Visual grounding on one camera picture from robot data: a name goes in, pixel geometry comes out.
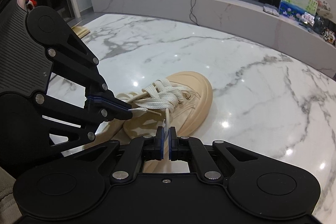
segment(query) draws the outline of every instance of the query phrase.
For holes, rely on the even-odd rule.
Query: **white shoelace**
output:
[[[182,104],[185,99],[190,99],[190,93],[185,87],[174,87],[165,78],[157,80],[142,89],[142,93],[130,92],[128,94],[118,94],[118,99],[129,104],[133,103],[138,108],[132,108],[130,111],[133,117],[140,117],[143,114],[150,112],[161,116],[161,113],[152,111],[150,109],[159,109],[165,111],[165,136],[168,134],[170,124],[170,113],[178,104]]]

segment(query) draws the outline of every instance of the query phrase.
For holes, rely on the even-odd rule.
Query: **shoe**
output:
[[[189,136],[203,123],[212,104],[212,87],[203,75],[183,71],[157,80],[142,89],[142,93],[121,93],[116,98],[132,105],[133,117],[127,121],[109,122],[88,148],[115,139],[123,129],[130,139],[155,136],[158,126],[175,127],[177,136]],[[158,161],[146,162],[144,172],[153,172]]]

